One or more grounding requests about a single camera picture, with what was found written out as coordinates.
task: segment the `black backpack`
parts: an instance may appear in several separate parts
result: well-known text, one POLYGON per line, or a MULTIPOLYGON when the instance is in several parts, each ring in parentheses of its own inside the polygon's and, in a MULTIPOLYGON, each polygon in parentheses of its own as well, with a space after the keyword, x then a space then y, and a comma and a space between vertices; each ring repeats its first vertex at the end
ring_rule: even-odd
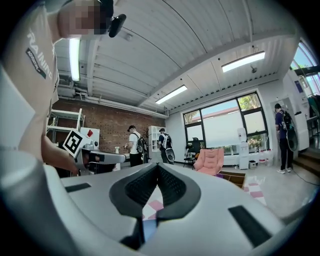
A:
POLYGON ((286 131, 292 130, 292 118, 287 111, 282 111, 282 128, 286 131))
POLYGON ((147 151, 147 142, 146 139, 142 136, 138 136, 136 133, 133 133, 138 138, 138 142, 136 144, 136 151, 141 154, 147 151))

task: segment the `fluorescent light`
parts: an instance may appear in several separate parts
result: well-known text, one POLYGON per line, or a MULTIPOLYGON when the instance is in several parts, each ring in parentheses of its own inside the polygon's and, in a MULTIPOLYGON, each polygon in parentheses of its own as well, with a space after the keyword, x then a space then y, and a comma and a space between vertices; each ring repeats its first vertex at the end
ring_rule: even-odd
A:
POLYGON ((161 104, 161 103, 171 99, 172 97, 184 92, 185 90, 188 90, 188 88, 185 85, 182 85, 181 87, 179 87, 178 89, 175 89, 174 91, 170 92, 169 94, 167 94, 166 96, 162 97, 161 99, 159 99, 155 103, 161 104))
POLYGON ((258 60, 262 60, 262 59, 265 58, 265 54, 266 53, 264 51, 261 51, 261 52, 252 54, 250 56, 237 59, 237 60, 235 60, 233 62, 230 62, 230 63, 228 63, 226 65, 223 65, 222 66, 222 71, 223 71, 223 73, 225 73, 227 71, 239 68, 239 67, 241 67, 243 65, 246 65, 246 64, 249 64, 249 63, 252 63, 252 62, 256 62, 258 60))
POLYGON ((80 46, 80 37, 69 39, 69 59, 70 59, 71 76, 73 81, 80 81, 79 46, 80 46))

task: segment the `ceiling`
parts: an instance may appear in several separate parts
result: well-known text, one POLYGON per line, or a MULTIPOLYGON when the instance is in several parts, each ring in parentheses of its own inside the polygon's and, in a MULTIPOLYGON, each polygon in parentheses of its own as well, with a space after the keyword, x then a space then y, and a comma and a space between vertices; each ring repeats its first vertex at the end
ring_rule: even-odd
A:
MULTIPOLYGON (((284 76, 300 36, 293 18, 267 0, 114 0, 127 20, 115 38, 80 44, 79 86, 88 95, 158 113, 266 76, 284 76), (223 73, 221 66, 265 51, 265 59, 223 73), (174 89, 188 90, 158 105, 174 89)), ((55 46, 70 72, 69 42, 55 46)))

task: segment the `baseball cap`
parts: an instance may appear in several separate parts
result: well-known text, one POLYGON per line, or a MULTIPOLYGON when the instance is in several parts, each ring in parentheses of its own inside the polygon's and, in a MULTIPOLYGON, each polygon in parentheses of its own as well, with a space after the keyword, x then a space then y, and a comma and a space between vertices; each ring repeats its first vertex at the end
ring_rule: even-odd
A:
POLYGON ((136 127, 134 125, 130 125, 127 132, 130 132, 130 129, 132 129, 132 128, 136 129, 136 127))

